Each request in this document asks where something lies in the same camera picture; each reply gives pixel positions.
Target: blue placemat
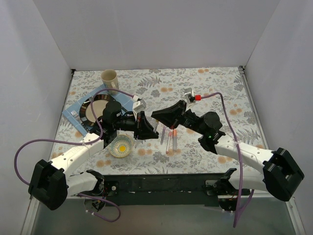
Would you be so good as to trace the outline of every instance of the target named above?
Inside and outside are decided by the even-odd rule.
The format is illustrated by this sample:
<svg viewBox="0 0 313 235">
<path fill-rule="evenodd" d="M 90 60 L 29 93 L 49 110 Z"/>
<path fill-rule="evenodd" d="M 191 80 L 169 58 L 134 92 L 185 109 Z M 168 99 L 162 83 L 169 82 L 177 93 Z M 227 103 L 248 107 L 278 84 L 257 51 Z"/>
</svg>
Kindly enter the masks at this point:
<svg viewBox="0 0 313 235">
<path fill-rule="evenodd" d="M 91 96 L 93 96 L 97 91 L 105 89 L 106 86 L 104 84 L 102 84 L 100 87 L 94 89 L 92 92 L 88 93 L 86 96 L 84 96 L 83 98 L 81 98 L 80 100 L 78 100 L 76 103 L 72 104 L 71 106 L 69 106 L 67 109 L 65 109 L 62 114 L 64 115 L 64 117 L 66 117 L 70 123 L 73 124 L 73 126 L 75 126 L 75 128 L 82 133 L 83 136 L 85 136 L 87 134 L 87 131 L 83 128 L 82 124 L 79 123 L 79 121 L 77 121 L 71 114 L 71 111 L 76 111 L 79 114 L 79 110 L 80 107 L 82 106 L 82 104 L 85 102 L 86 99 L 90 98 Z M 131 111 L 133 110 L 133 102 L 132 99 L 122 93 L 118 93 L 116 95 L 112 95 L 112 97 L 121 103 L 122 107 L 124 107 L 127 111 Z"/>
</svg>

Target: cable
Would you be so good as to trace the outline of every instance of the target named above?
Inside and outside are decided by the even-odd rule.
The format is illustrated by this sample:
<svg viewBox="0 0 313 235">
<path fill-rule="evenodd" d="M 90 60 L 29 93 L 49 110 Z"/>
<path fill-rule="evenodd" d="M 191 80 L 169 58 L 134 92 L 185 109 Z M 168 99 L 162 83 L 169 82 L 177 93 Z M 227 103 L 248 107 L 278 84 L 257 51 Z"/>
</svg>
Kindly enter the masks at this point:
<svg viewBox="0 0 313 235">
<path fill-rule="evenodd" d="M 237 204 L 236 204 L 236 208 L 238 208 L 238 209 L 236 209 L 235 218 L 234 218 L 234 224 L 233 224 L 233 227 L 235 228 L 237 226 L 237 223 L 238 223 L 238 221 L 240 219 L 241 214 L 244 212 L 245 208 L 250 203 L 250 201 L 252 199 L 252 196 L 253 196 L 253 193 L 254 193 L 254 190 L 251 191 L 251 194 L 250 194 L 247 202 L 245 203 L 245 205 L 243 205 L 240 208 L 241 191 L 243 189 L 243 158 L 242 158 L 242 155 L 241 155 L 241 151 L 240 151 L 240 147 L 239 147 L 239 144 L 238 144 L 238 139 L 237 139 L 236 133 L 235 133 L 234 129 L 232 128 L 232 126 L 230 124 L 230 121 L 229 121 L 229 118 L 227 116 L 223 95 L 220 92 L 215 92 L 215 93 L 212 93 L 212 94 L 209 94 L 209 95 L 201 96 L 201 99 L 209 98 L 209 97 L 215 96 L 217 94 L 221 97 L 223 111 L 224 111 L 224 114 L 225 114 L 225 118 L 226 118 L 227 124 L 228 124 L 228 126 L 230 128 L 231 133 L 234 136 L 235 142 L 237 142 L 236 147 L 237 147 L 238 157 L 239 157 L 240 176 L 239 176 L 238 199 L 237 199 Z"/>
<path fill-rule="evenodd" d="M 99 217 L 99 218 L 101 218 L 101 219 L 103 219 L 103 220 L 105 220 L 105 221 L 107 221 L 107 222 L 110 222 L 110 223 L 117 221 L 117 220 L 121 217 L 122 211 L 121 211 L 120 207 L 119 207 L 117 204 L 115 204 L 114 202 L 108 201 L 108 200 L 103 199 L 103 198 L 97 198 L 97 197 L 89 196 L 89 195 L 86 195 L 86 194 L 83 194 L 83 193 L 79 193 L 79 194 L 77 194 L 77 195 L 80 196 L 80 197 L 87 197 L 87 198 L 91 198 L 91 199 L 94 199 L 94 200 L 100 200 L 100 201 L 102 201 L 102 202 L 111 204 L 112 206 L 116 207 L 117 210 L 118 210 L 118 217 L 115 218 L 115 219 L 108 219 L 108 218 L 106 218 L 106 217 L 104 217 L 104 216 L 102 216 L 102 215 L 100 215 L 100 214 L 98 214 L 98 213 L 96 213 L 96 212 L 87 210 L 87 211 L 88 211 L 89 213 L 91 213 L 92 215 L 95 215 L 95 216 L 97 216 L 97 217 Z"/>
<path fill-rule="evenodd" d="M 102 137 L 102 135 L 103 135 L 103 130 L 102 130 L 102 126 L 101 126 L 101 124 L 100 124 L 100 122 L 99 122 L 99 120 L 98 120 L 98 118 L 97 118 L 97 116 L 96 116 L 96 114 L 95 114 L 95 112 L 94 112 L 92 103 L 93 103 L 93 98 L 94 98 L 96 95 L 98 95 L 100 92 L 104 92 L 104 91 L 117 91 L 117 92 L 123 93 L 123 94 L 125 94 L 125 95 L 128 95 L 128 96 L 130 96 L 131 98 L 134 97 L 134 95 L 129 94 L 129 93 L 127 93 L 127 92 L 120 91 L 120 90 L 117 90 L 117 89 L 111 89 L 111 88 L 102 89 L 102 90 L 96 92 L 96 94 L 93 95 L 92 99 L 90 99 L 91 111 L 92 111 L 92 114 L 93 114 L 93 116 L 94 116 L 94 118 L 95 118 L 95 120 L 96 120 L 96 122 L 97 122 L 99 128 L 100 128 L 100 136 L 99 136 L 99 138 L 97 138 L 97 139 L 95 139 L 95 140 L 93 140 L 93 141 L 90 141 L 90 142 L 83 142 L 83 143 L 76 143 L 76 142 L 66 142 L 66 141 L 58 141 L 58 140 L 52 140 L 52 139 L 36 139 L 36 140 L 28 141 L 28 142 L 26 142 L 25 144 L 23 144 L 23 145 L 18 149 L 18 151 L 16 152 L 16 154 L 15 154 L 15 156 L 14 156 L 14 170 L 15 170 L 15 173 L 16 173 L 17 177 L 18 177 L 24 184 L 26 184 L 26 185 L 29 186 L 29 182 L 27 182 L 25 179 L 23 179 L 23 177 L 22 177 L 22 176 L 20 175 L 20 173 L 19 173 L 19 170 L 18 170 L 18 155 L 19 155 L 20 151 L 21 151 L 24 147 L 26 147 L 27 145 L 29 145 L 29 144 L 31 144 L 31 143 L 35 143 L 35 142 L 53 142 L 53 143 L 63 143 L 63 144 L 70 144 L 70 145 L 78 145 L 78 146 L 81 146 L 81 145 L 86 145 L 86 144 L 95 143 L 95 142 L 97 142 L 98 140 L 101 139 L 101 137 Z"/>
</svg>

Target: table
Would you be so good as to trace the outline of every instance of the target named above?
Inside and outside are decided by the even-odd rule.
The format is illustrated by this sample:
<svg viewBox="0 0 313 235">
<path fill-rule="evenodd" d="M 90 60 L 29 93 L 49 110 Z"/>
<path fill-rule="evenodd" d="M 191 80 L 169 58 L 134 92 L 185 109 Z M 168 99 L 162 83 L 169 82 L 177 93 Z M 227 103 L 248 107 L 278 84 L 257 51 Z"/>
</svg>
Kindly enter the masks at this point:
<svg viewBox="0 0 313 235">
<path fill-rule="evenodd" d="M 74 73 L 65 102 L 65 109 L 88 92 L 102 84 L 102 71 L 76 71 Z M 238 68 L 199 68 L 163 70 L 118 70 L 120 89 L 136 94 L 147 103 L 145 110 L 148 121 L 153 110 L 172 106 L 184 97 L 185 88 L 193 88 L 195 94 L 207 95 L 221 92 L 224 96 L 227 115 L 240 141 L 263 148 L 264 143 L 256 117 L 247 97 L 243 80 Z M 198 116 L 215 111 L 221 118 L 222 131 L 231 135 L 226 123 L 221 99 L 212 97 L 197 102 L 192 111 Z M 158 125 L 161 134 L 163 125 Z M 113 157 L 108 149 L 93 155 L 84 162 L 74 174 L 94 169 L 101 174 L 172 174 L 172 173 L 221 173 L 239 163 L 229 157 L 206 152 L 198 143 L 199 134 L 182 126 L 178 127 L 178 150 L 165 153 L 169 129 L 164 143 L 158 140 L 134 141 L 133 151 L 125 158 Z M 57 140 L 80 141 L 82 135 L 66 118 L 62 117 L 56 134 Z M 55 158 L 71 145 L 54 144 L 51 158 Z M 254 171 L 247 165 L 248 171 Z"/>
</svg>

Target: fork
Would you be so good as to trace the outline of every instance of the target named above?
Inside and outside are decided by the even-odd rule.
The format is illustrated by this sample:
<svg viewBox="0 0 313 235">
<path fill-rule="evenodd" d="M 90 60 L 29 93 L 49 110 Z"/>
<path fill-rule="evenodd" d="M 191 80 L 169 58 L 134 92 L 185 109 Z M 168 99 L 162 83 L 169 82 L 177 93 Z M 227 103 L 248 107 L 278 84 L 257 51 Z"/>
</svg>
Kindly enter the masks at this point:
<svg viewBox="0 0 313 235">
<path fill-rule="evenodd" d="M 83 128 L 89 133 L 89 129 L 85 126 L 83 121 L 80 119 L 78 113 L 74 110 L 74 111 L 71 111 L 70 114 L 72 114 L 75 120 L 77 120 L 83 126 Z"/>
</svg>

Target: metal frame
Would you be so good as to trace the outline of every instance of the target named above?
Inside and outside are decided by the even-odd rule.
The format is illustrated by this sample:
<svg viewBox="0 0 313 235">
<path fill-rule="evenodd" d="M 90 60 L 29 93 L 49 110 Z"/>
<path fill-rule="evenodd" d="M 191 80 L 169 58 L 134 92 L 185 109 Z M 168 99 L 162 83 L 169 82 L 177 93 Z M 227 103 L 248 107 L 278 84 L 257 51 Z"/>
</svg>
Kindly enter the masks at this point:
<svg viewBox="0 0 313 235">
<path fill-rule="evenodd" d="M 257 125 L 258 125 L 260 132 L 261 132 L 261 138 L 263 140 L 263 143 L 264 143 L 266 149 L 268 149 L 268 143 L 265 139 L 265 135 L 264 135 L 263 129 L 262 129 L 261 124 L 260 124 L 260 119 L 259 119 L 259 116 L 257 114 L 256 108 L 255 108 L 255 105 L 254 105 L 254 102 L 252 100 L 252 96 L 251 96 L 251 93 L 250 93 L 250 90 L 248 87 L 247 79 L 245 76 L 245 69 L 243 66 L 240 66 L 240 67 L 238 67 L 238 70 L 239 70 L 239 73 L 243 79 L 244 87 L 245 87 L 249 102 L 251 104 L 251 108 L 252 108 L 253 112 L 255 113 Z M 219 196 L 218 198 L 226 198 L 226 197 L 228 197 L 228 196 Z M 266 197 L 273 197 L 273 196 L 270 195 L 268 192 L 256 191 L 254 193 L 253 197 L 266 198 Z M 287 205 L 287 208 L 288 208 L 288 211 L 289 211 L 289 214 L 291 217 L 291 221 L 292 221 L 292 224 L 293 224 L 293 227 L 295 229 L 296 234 L 297 235 L 305 235 L 304 227 L 302 225 L 302 222 L 301 222 L 301 219 L 300 219 L 300 216 L 299 216 L 296 204 L 295 204 L 294 197 L 290 201 L 286 202 L 286 205 Z M 32 231 L 32 228 L 33 228 L 33 225 L 35 222 L 36 214 L 38 211 L 38 206 L 39 206 L 39 201 L 35 198 L 31 198 L 30 204 L 28 207 L 28 211 L 26 214 L 26 218 L 24 221 L 24 225 L 22 228 L 22 232 L 21 232 L 22 235 L 30 235 L 31 234 L 31 231 Z"/>
</svg>

